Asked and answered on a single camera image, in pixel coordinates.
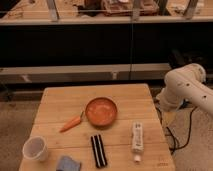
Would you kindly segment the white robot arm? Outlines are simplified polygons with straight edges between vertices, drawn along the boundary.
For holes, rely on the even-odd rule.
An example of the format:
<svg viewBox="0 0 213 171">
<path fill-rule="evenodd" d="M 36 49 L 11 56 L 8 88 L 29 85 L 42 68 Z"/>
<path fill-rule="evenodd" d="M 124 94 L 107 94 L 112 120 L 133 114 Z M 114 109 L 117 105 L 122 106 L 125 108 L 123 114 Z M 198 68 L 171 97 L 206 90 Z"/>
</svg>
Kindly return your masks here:
<svg viewBox="0 0 213 171">
<path fill-rule="evenodd" d="M 188 100 L 213 118 L 213 89 L 204 85 L 205 81 L 206 71 L 197 63 L 170 70 L 164 77 L 165 87 L 157 95 L 160 107 L 172 111 Z"/>
</svg>

